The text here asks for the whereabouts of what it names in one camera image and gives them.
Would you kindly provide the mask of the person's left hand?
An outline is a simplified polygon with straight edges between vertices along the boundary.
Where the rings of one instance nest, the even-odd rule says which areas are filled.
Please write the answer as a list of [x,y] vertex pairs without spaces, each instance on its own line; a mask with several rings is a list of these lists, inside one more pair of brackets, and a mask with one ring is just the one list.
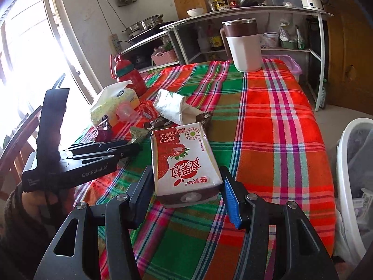
[[[65,190],[65,196],[62,198],[62,213],[67,216],[73,209],[75,203],[75,189]],[[21,203],[26,213],[32,217],[34,220],[37,220],[39,223],[41,220],[41,207],[47,205],[44,192],[34,191],[25,193],[21,195]]]

